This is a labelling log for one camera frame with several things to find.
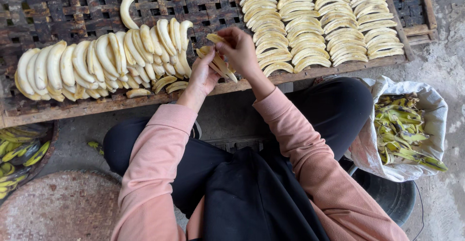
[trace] hand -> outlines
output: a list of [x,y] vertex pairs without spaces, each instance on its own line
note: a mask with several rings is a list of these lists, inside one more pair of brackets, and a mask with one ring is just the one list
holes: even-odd
[[215,50],[212,48],[210,49],[210,53],[203,59],[197,58],[195,60],[192,65],[189,84],[176,104],[189,107],[197,113],[199,112],[205,97],[215,88],[218,79],[221,77],[208,66],[214,57]]
[[247,80],[263,75],[255,55],[255,44],[252,37],[237,27],[228,27],[218,31],[229,45],[218,42],[216,48],[220,54],[226,55],[230,65]]

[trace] bamboo tray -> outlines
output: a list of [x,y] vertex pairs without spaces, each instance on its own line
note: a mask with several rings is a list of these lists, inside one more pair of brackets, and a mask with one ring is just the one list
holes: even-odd
[[[14,73],[20,55],[29,48],[43,48],[63,39],[69,44],[93,40],[109,32],[125,31],[119,16],[121,0],[0,0],[0,128],[53,119],[70,118],[130,107],[167,103],[177,100],[180,93],[161,92],[127,99],[125,89],[105,98],[72,102],[31,101],[21,95],[14,83]],[[276,71],[269,77],[274,84],[314,78],[330,74],[364,70],[380,66],[406,63],[413,59],[410,45],[397,16],[394,3],[387,0],[389,9],[399,23],[399,39],[404,43],[404,55],[385,57],[369,62],[349,62],[337,67],[312,66],[293,74]],[[251,33],[243,22],[239,0],[136,0],[130,13],[137,24],[153,26],[160,18],[188,19],[191,40],[187,59],[196,58],[195,49],[212,45],[206,34],[227,26],[237,26]],[[225,82],[215,87],[211,95],[249,89],[248,82],[238,76],[238,83]]]

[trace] woven bamboo drying rack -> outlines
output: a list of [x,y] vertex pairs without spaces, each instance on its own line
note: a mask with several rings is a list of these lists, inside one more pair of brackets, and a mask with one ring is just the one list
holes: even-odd
[[431,0],[394,0],[394,6],[411,46],[438,39]]
[[[93,40],[108,32],[127,30],[119,16],[122,0],[0,0],[0,128],[101,113],[130,107],[167,103],[177,100],[180,93],[165,92],[127,99],[125,89],[98,100],[86,99],[72,102],[31,101],[16,89],[14,73],[20,55],[29,48],[43,48],[63,39],[69,44]],[[389,9],[399,23],[396,27],[404,55],[385,57],[369,62],[349,62],[337,67],[305,69],[293,74],[274,72],[269,78],[274,84],[330,74],[358,71],[367,68],[389,66],[413,59],[410,45],[392,0],[387,0]],[[130,13],[138,24],[153,26],[160,18],[188,19],[194,28],[189,29],[190,38],[187,59],[191,64],[196,58],[195,49],[212,45],[206,34],[227,26],[237,26],[251,33],[243,22],[239,0],[136,0]],[[239,77],[238,83],[222,81],[212,95],[249,89],[249,83]]]

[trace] woman's left hand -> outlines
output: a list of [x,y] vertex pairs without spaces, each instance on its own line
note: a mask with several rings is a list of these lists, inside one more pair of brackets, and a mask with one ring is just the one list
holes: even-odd
[[191,108],[199,112],[205,97],[215,88],[221,77],[216,71],[208,66],[215,57],[215,48],[210,48],[203,59],[197,58],[192,65],[192,73],[186,90],[180,96],[176,104]]

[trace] shoe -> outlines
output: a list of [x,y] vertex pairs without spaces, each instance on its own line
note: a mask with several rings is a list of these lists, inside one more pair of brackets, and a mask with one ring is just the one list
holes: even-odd
[[189,137],[195,138],[195,139],[201,139],[201,136],[202,136],[202,129],[196,120],[194,122],[194,126],[192,127],[191,134],[189,135]]

